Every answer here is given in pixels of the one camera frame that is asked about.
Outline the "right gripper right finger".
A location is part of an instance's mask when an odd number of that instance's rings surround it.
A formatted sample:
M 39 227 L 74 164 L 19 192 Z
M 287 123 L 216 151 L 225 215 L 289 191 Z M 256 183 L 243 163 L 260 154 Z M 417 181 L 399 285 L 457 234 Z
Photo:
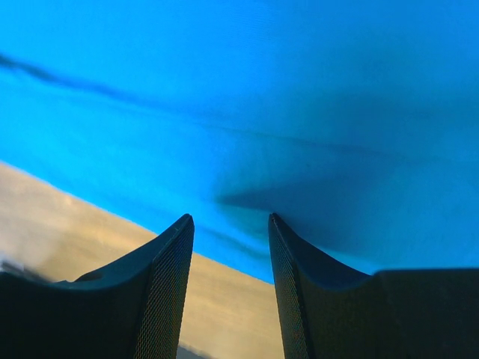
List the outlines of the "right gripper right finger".
M 365 274 L 276 214 L 269 249 L 286 358 L 476 358 L 478 270 Z

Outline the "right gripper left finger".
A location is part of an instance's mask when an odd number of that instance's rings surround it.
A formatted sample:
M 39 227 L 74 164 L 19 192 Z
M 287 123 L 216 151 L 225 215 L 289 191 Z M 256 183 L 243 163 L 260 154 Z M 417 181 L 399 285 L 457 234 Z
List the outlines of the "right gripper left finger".
M 175 358 L 192 258 L 183 215 L 145 245 L 74 281 L 1 260 L 3 358 Z

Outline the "blue t shirt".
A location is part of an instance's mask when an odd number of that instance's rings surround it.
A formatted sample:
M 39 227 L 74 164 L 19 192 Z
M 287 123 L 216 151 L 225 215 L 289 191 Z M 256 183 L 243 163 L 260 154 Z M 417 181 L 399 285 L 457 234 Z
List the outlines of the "blue t shirt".
M 1 159 L 272 280 L 478 265 L 476 1 L 3 1 Z

